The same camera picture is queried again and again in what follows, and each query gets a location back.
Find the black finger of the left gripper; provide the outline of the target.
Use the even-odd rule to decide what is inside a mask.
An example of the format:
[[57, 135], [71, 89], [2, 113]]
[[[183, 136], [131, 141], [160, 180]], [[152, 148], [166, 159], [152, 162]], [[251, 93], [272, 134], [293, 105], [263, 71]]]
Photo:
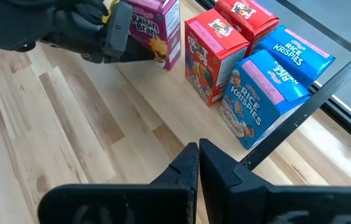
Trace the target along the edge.
[[120, 56], [113, 57], [113, 62], [140, 62], [153, 60], [154, 57], [152, 50], [129, 35], [124, 50], [120, 52]]

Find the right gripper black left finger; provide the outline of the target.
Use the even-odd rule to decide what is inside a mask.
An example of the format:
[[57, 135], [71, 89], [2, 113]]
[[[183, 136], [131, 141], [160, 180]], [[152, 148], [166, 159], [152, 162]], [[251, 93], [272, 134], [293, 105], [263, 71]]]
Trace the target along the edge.
[[149, 184], [66, 184], [39, 203], [40, 224], [195, 224], [200, 151], [188, 143]]

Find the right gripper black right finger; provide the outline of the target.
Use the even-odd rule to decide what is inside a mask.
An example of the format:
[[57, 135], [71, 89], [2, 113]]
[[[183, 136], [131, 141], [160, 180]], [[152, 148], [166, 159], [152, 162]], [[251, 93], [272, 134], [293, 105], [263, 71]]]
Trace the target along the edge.
[[209, 224], [351, 224], [351, 187], [273, 185], [199, 141]]

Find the purple Raisin Bran cereal box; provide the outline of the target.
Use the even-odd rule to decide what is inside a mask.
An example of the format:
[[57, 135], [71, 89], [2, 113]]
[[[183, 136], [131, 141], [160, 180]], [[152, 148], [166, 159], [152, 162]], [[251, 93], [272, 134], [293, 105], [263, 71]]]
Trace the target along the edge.
[[171, 70], [180, 57], [180, 0], [126, 0], [133, 8], [130, 34]]

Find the red Froot Loops cereal box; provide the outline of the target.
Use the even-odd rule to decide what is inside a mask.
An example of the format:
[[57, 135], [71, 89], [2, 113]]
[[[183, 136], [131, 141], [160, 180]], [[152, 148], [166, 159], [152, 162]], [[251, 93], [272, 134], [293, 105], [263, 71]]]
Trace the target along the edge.
[[185, 21], [185, 77], [207, 106], [222, 100], [249, 42], [216, 10]]
[[279, 18], [255, 0], [217, 0], [215, 10], [250, 43], [245, 57], [279, 24]]

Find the blue Rice Krispies cereal box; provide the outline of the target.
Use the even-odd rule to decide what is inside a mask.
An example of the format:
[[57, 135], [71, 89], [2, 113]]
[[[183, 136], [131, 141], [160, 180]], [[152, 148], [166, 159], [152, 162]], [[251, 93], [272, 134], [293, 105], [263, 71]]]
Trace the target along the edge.
[[235, 64], [219, 113], [249, 150], [310, 97], [267, 50], [260, 50]]
[[335, 60], [333, 55], [286, 26], [278, 26], [259, 41], [255, 50], [267, 50], [305, 88], [309, 88]]

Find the yellow label tag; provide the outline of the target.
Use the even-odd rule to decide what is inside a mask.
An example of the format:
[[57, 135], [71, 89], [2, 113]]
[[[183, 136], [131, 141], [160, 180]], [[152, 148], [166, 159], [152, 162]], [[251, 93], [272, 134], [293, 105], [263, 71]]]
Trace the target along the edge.
[[108, 15], [102, 17], [102, 23], [106, 24], [109, 21], [111, 14], [113, 12], [114, 5], [117, 4], [118, 2], [119, 0], [103, 0], [103, 4], [108, 10]]

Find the black metal rig frame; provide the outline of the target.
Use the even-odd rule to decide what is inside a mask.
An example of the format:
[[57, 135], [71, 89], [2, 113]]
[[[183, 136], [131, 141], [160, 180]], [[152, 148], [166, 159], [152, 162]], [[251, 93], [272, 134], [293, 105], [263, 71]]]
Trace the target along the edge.
[[[334, 31], [330, 30], [319, 21], [315, 20], [306, 12], [299, 9], [297, 6], [293, 5], [289, 0], [275, 1], [351, 53], [351, 43], [349, 41], [336, 34]], [[329, 117], [331, 117], [336, 123], [341, 125], [341, 127], [351, 135], [351, 110], [346, 106], [343, 106], [340, 100], [334, 96], [329, 98], [321, 106], [321, 110]]]

